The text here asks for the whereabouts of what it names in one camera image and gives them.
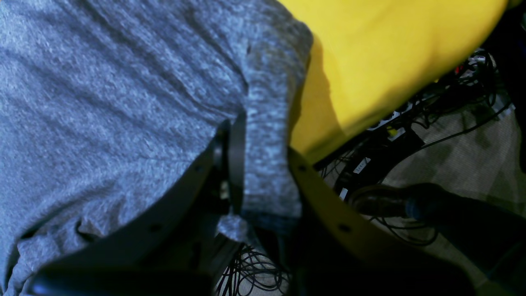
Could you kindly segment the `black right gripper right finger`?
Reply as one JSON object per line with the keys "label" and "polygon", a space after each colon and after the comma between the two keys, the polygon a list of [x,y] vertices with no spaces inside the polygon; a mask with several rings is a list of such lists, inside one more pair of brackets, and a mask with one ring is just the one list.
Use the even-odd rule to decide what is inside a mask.
{"label": "black right gripper right finger", "polygon": [[302,218],[286,247],[292,296],[475,296],[457,265],[410,247],[345,205],[294,149]]}

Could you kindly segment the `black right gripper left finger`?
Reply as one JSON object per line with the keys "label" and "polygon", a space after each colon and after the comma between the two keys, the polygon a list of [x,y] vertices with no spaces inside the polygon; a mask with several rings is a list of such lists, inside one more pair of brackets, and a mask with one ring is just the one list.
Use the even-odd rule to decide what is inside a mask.
{"label": "black right gripper left finger", "polygon": [[242,209],[245,133],[244,112],[221,123],[161,199],[113,234],[41,268],[32,296],[174,296],[183,284],[209,296],[218,222]]}

